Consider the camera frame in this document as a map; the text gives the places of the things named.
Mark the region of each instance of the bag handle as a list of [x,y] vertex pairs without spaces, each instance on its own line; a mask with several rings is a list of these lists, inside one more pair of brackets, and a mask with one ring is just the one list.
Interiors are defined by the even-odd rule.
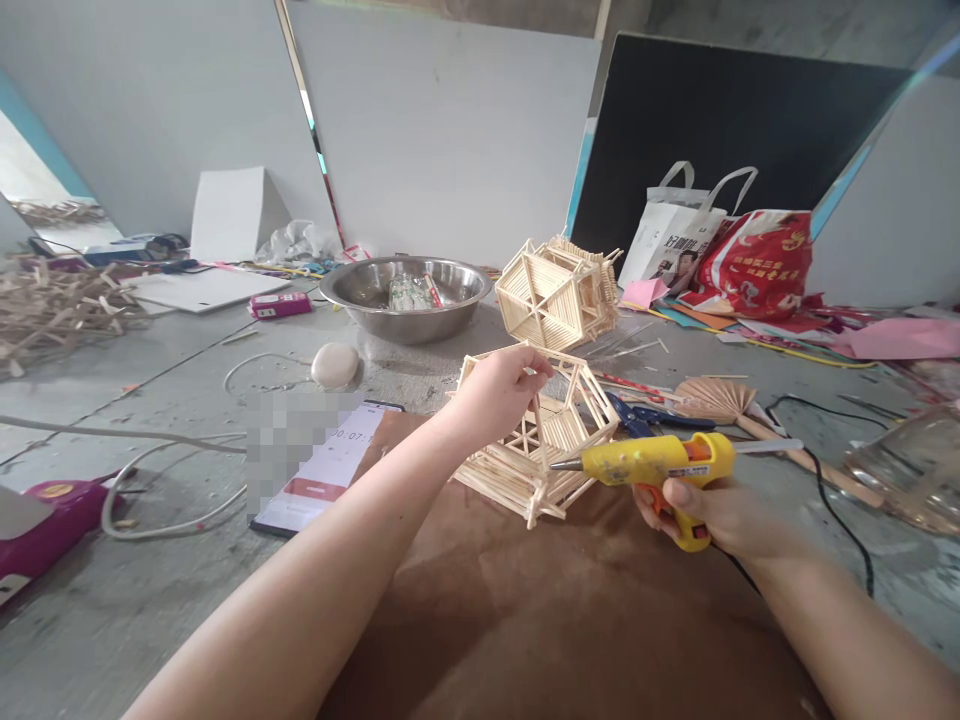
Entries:
[[671,181],[683,170],[683,186],[689,190],[693,187],[693,165],[690,164],[689,160],[678,160],[673,164],[673,167],[670,168],[670,171],[663,176],[663,180],[660,181],[660,187],[666,187],[671,183]]
[[741,177],[742,175],[748,175],[749,177],[747,177],[743,183],[743,189],[740,190],[740,195],[737,198],[737,204],[733,206],[733,212],[730,213],[731,215],[736,215],[737,210],[740,208],[740,203],[743,202],[743,198],[747,194],[747,190],[750,189],[750,186],[753,185],[753,181],[757,179],[757,175],[759,174],[759,170],[752,165],[748,165],[747,167],[740,168],[739,170],[734,170],[732,173],[724,177],[722,180],[720,180],[720,182],[717,183],[717,186],[710,191],[710,194],[707,195],[707,199],[703,201],[703,204],[700,206],[700,210],[697,212],[697,215],[691,224],[698,225],[703,223],[703,220],[713,209],[713,203],[716,201],[717,195],[720,194],[723,186],[726,185],[728,181]]

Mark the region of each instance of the gray floor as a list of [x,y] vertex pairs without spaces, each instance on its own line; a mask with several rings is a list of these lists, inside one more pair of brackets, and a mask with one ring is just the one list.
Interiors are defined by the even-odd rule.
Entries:
[[[624,318],[625,326],[648,322]],[[453,389],[462,357],[512,342],[497,306],[479,309],[469,330],[436,345],[403,348],[358,332],[345,312],[316,312],[256,325],[259,334],[221,346],[251,324],[243,307],[208,317],[158,318],[148,330],[0,385],[3,412],[114,428],[150,428],[189,435],[244,427],[244,410],[221,387],[240,360],[261,352],[310,358],[325,342],[354,343],[364,359],[360,390],[371,399],[431,413]],[[749,375],[762,401],[794,392],[837,407],[849,392],[873,402],[916,405],[881,370],[840,370],[754,347],[722,345],[711,335],[655,321],[643,338],[670,348],[643,351],[601,369],[634,380],[675,386],[687,375]],[[655,367],[657,372],[644,370]],[[241,393],[263,392],[302,378],[303,368],[265,359],[242,370]],[[132,393],[122,388],[140,384]],[[315,392],[312,386],[266,392]],[[838,463],[850,440],[870,439],[871,426],[824,419],[784,407],[782,419],[824,459]],[[22,490],[37,482],[88,478],[118,468],[150,441],[87,438],[0,429],[0,482]],[[813,478],[777,458],[745,458],[739,478],[804,526],[852,572],[860,556],[827,515]],[[144,463],[127,516],[138,529],[183,522],[222,502],[244,482],[238,456],[175,449]],[[873,553],[877,600],[955,670],[960,670],[960,543],[914,530],[837,497],[838,512]],[[0,706],[4,718],[78,719],[118,716],[164,661],[209,613],[279,547],[246,528],[245,512],[205,532],[144,543],[89,537],[13,607],[0,613]]]

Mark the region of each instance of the stainless steel bowl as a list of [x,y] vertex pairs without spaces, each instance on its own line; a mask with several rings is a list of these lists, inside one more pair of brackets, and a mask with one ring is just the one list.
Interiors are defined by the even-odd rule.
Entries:
[[[429,273],[443,307],[409,312],[388,309],[390,280],[403,273],[414,277]],[[492,288],[487,274],[472,265],[402,255],[344,265],[320,281],[323,296],[345,307],[360,327],[401,345],[419,345],[456,335],[469,324],[478,303]]]

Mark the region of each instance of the red plastic bag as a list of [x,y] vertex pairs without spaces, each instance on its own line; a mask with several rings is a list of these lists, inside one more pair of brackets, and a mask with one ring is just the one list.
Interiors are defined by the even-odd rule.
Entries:
[[728,220],[697,269],[696,289],[680,301],[713,315],[755,320],[793,315],[813,261],[810,214],[754,210]]

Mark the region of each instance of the wooden fan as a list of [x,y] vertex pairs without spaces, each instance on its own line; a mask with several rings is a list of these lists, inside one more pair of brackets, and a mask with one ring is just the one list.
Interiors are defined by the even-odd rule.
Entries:
[[[756,390],[746,385],[717,378],[690,378],[680,383],[676,394],[682,400],[674,409],[687,417],[706,418],[718,425],[736,424],[758,440],[775,440],[780,437],[770,428],[745,415],[757,395]],[[787,450],[786,454],[797,465],[816,474],[813,458],[806,452]],[[835,467],[821,461],[820,470],[823,479],[834,487],[845,490],[870,507],[879,508],[883,505],[883,498],[877,493]]]

